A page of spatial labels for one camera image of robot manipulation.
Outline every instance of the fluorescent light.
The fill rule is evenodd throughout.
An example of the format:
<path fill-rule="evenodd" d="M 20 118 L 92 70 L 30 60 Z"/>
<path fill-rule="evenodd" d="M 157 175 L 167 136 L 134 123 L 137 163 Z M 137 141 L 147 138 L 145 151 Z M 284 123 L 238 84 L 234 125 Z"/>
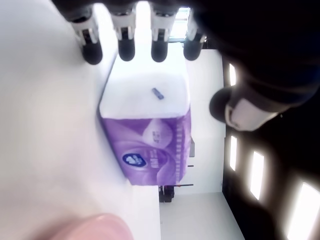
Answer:
<path fill-rule="evenodd" d="M 253 162 L 251 170 L 251 188 L 250 191 L 256 199 L 260 198 L 260 191 L 262 185 L 262 177 L 264 174 L 264 156 L 254 151 Z"/>
<path fill-rule="evenodd" d="M 289 240 L 307 240 L 320 208 L 320 193 L 303 183 L 287 235 Z"/>
<path fill-rule="evenodd" d="M 235 171 L 237 162 L 237 138 L 231 136 L 230 144 L 230 167 Z"/>
<path fill-rule="evenodd" d="M 236 69 L 232 64 L 229 64 L 229 74 L 230 74 L 230 85 L 233 86 L 236 84 Z"/>

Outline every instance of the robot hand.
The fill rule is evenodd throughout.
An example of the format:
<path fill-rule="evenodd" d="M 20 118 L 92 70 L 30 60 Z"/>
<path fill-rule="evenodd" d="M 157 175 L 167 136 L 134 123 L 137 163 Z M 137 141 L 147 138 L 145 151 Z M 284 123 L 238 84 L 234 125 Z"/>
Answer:
<path fill-rule="evenodd" d="M 92 65 L 102 60 L 99 41 L 98 23 L 93 9 L 94 0 L 52 0 L 64 18 L 71 23 L 82 43 L 83 58 Z M 135 56 L 136 1 L 105 0 L 113 27 L 118 39 L 119 56 L 130 61 Z M 150 2 L 152 45 L 151 56 L 156 62 L 167 57 L 170 33 L 176 14 L 181 7 L 179 3 L 164 1 Z M 204 33 L 198 28 L 193 11 L 188 20 L 187 40 L 184 55 L 188 60 L 195 60 L 205 41 Z"/>
<path fill-rule="evenodd" d="M 102 49 L 92 7 L 95 0 L 52 1 L 81 39 L 84 59 L 98 64 Z M 136 1 L 99 1 L 111 14 L 119 56 L 132 60 Z M 251 0 L 150 1 L 154 61 L 166 59 L 176 14 L 187 5 L 193 9 L 184 42 L 185 58 L 198 58 L 207 34 L 222 56 L 236 66 L 236 85 L 218 91 L 209 109 L 213 117 L 238 131 L 254 131 L 277 114 L 303 104 L 319 86 L 320 33 L 313 31 L 319 23 L 317 6 L 297 1 L 288 10 L 285 1 L 275 1 L 252 10 L 255 4 Z"/>

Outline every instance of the purple packaging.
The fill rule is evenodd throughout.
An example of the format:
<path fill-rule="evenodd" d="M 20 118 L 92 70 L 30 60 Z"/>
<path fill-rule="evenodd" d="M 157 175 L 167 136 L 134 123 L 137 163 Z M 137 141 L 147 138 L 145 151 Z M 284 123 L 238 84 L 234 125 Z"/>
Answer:
<path fill-rule="evenodd" d="M 185 175 L 191 144 L 190 109 L 176 118 L 102 118 L 102 124 L 132 185 L 175 185 Z"/>

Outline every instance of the small blue object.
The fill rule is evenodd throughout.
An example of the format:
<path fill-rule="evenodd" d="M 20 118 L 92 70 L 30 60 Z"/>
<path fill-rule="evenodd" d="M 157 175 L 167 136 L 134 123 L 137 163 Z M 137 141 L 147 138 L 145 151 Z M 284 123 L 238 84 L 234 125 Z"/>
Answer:
<path fill-rule="evenodd" d="M 155 87 L 152 88 L 152 92 L 154 93 L 154 95 L 156 95 L 156 97 L 160 100 L 164 99 L 165 97 L 161 94 L 161 92 L 159 92 Z"/>

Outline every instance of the wall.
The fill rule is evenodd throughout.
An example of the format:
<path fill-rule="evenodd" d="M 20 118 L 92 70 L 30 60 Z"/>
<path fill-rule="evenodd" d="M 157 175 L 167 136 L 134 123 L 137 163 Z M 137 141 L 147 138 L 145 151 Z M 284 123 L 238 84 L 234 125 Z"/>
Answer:
<path fill-rule="evenodd" d="M 176 195 L 160 204 L 162 240 L 244 240 L 221 192 Z"/>
<path fill-rule="evenodd" d="M 223 88 L 222 58 L 218 51 L 204 49 L 197 60 L 186 60 L 186 65 L 195 157 L 187 160 L 194 167 L 187 168 L 180 183 L 194 186 L 176 187 L 175 192 L 177 195 L 221 192 L 226 125 L 210 115 L 209 102 Z"/>

